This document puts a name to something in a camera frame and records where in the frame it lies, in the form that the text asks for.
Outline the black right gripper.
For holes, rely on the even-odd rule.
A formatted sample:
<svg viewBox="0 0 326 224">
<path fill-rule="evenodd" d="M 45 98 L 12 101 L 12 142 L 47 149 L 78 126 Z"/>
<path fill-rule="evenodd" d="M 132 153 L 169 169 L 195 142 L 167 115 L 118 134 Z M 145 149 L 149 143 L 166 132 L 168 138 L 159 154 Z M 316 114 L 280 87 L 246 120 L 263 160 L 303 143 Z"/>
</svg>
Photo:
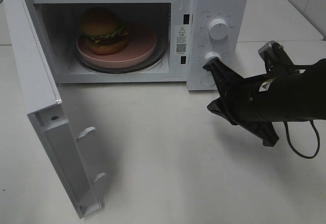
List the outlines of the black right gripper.
<svg viewBox="0 0 326 224">
<path fill-rule="evenodd" d="M 262 115 L 255 104 L 262 76 L 243 78 L 220 58 L 211 58 L 203 69 L 211 73 L 220 95 L 208 104 L 207 109 L 232 125 L 251 132 L 262 140 L 265 147 L 273 147 L 279 137 L 271 122 L 262 122 Z"/>
</svg>

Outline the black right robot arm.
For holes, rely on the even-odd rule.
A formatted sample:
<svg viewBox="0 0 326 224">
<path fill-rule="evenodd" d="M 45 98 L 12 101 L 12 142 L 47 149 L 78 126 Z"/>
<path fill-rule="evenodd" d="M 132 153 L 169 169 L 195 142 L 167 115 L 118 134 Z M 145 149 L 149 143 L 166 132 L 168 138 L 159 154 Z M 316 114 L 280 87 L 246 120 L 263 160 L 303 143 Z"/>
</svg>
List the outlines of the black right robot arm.
<svg viewBox="0 0 326 224">
<path fill-rule="evenodd" d="M 208 110 L 238 125 L 272 147 L 279 137 L 273 122 L 325 119 L 325 60 L 303 73 L 278 72 L 243 78 L 218 58 L 203 67 L 212 74 L 219 98 Z"/>
</svg>

